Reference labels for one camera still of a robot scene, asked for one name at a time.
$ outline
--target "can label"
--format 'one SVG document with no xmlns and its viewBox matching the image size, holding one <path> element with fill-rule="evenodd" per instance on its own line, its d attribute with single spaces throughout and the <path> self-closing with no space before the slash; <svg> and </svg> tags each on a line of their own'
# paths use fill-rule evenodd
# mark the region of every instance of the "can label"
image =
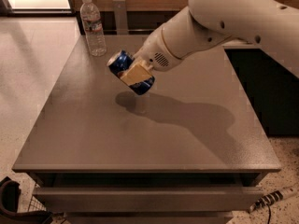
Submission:
<svg viewBox="0 0 299 224">
<path fill-rule="evenodd" d="M 147 69 L 146 62 L 141 59 L 135 60 L 124 50 L 113 55 L 107 66 L 116 77 L 138 95 L 147 92 L 155 81 L 155 77 Z"/>
</svg>

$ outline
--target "floor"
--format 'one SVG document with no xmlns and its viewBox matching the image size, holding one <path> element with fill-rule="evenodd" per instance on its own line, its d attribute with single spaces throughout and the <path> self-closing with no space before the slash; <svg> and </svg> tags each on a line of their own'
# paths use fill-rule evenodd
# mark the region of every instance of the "floor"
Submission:
<svg viewBox="0 0 299 224">
<path fill-rule="evenodd" d="M 21 184 L 19 212 L 27 211 L 35 183 L 11 167 L 79 38 L 75 18 L 0 18 L 0 180 Z M 269 137 L 283 165 L 259 185 L 264 193 L 299 189 L 299 137 Z M 299 224 L 299 195 L 275 203 L 270 223 Z M 265 224 L 268 210 L 234 212 L 229 224 Z"/>
</svg>

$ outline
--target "can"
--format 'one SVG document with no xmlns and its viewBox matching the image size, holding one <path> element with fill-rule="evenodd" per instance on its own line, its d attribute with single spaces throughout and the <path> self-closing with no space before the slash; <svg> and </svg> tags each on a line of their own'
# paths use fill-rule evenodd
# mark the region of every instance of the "can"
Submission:
<svg viewBox="0 0 299 224">
<path fill-rule="evenodd" d="M 111 73 L 113 73 L 117 78 L 121 80 L 123 72 L 130 68 L 134 60 L 135 58 L 128 52 L 126 52 L 125 50 L 120 50 L 110 58 L 110 60 L 107 63 L 107 66 L 109 67 Z M 153 75 L 150 75 L 150 78 L 132 85 L 128 85 L 125 82 L 123 83 L 126 84 L 136 94 L 142 95 L 152 87 L 154 81 L 155 77 Z"/>
</svg>

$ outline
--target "bottle label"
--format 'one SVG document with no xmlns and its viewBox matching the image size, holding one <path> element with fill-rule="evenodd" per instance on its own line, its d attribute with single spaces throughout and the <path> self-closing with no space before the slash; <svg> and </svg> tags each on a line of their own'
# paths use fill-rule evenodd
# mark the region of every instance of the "bottle label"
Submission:
<svg viewBox="0 0 299 224">
<path fill-rule="evenodd" d="M 93 15 L 89 18 L 83 19 L 85 32 L 99 32 L 103 29 L 101 17 Z"/>
</svg>

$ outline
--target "water bottle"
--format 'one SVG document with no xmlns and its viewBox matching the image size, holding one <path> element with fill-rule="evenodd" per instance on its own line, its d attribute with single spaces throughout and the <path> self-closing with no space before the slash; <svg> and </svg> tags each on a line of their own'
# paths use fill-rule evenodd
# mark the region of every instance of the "water bottle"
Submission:
<svg viewBox="0 0 299 224">
<path fill-rule="evenodd" d="M 80 15 L 89 51 L 93 56 L 102 56 L 107 47 L 103 33 L 100 11 L 93 0 L 82 0 Z"/>
</svg>

